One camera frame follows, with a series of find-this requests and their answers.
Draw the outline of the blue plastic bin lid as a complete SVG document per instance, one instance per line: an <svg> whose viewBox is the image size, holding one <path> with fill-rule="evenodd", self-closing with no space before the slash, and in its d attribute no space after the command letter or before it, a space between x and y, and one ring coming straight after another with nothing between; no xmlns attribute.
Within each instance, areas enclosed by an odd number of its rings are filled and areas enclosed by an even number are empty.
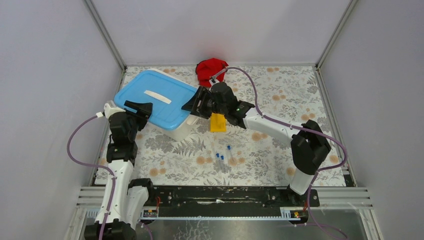
<svg viewBox="0 0 424 240"><path fill-rule="evenodd" d="M149 122L161 129L174 131L189 117L189 112L182 110L196 93L197 88L178 80L155 68L140 72L124 86L115 96L117 107L125 108L125 102L152 103Z"/></svg>

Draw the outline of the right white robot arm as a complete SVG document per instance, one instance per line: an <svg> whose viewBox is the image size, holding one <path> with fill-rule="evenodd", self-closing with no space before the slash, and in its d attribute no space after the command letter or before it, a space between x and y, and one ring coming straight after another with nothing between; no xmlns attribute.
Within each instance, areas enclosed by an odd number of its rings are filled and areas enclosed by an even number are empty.
<svg viewBox="0 0 424 240"><path fill-rule="evenodd" d="M181 108L204 119L221 114L233 126L267 134L289 145L296 171L286 198L293 206L299 206L307 199L306 192L331 151L317 122L308 120L300 126L284 123L280 118L261 113L254 104L238 100L224 82L211 88L200 86Z"/></svg>

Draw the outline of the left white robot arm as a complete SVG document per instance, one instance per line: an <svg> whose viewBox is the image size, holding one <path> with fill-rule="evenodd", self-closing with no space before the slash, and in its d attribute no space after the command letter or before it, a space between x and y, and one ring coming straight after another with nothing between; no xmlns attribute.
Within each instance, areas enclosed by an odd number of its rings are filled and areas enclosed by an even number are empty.
<svg viewBox="0 0 424 240"><path fill-rule="evenodd" d="M104 196L94 224L85 228L86 240L135 240L136 226L143 206L155 200L150 178L132 180L138 153L137 133L147 124L153 104L125 101L120 108L113 101L104 105L109 122L104 169L108 172Z"/></svg>

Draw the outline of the white plastic storage bin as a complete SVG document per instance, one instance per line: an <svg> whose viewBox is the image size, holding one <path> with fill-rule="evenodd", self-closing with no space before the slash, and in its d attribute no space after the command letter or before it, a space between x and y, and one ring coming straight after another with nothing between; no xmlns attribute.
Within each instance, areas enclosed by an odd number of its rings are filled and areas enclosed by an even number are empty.
<svg viewBox="0 0 424 240"><path fill-rule="evenodd" d="M143 96L153 103L149 122L168 137L181 141L188 136L196 116L181 110L197 88L155 68L143 73Z"/></svg>

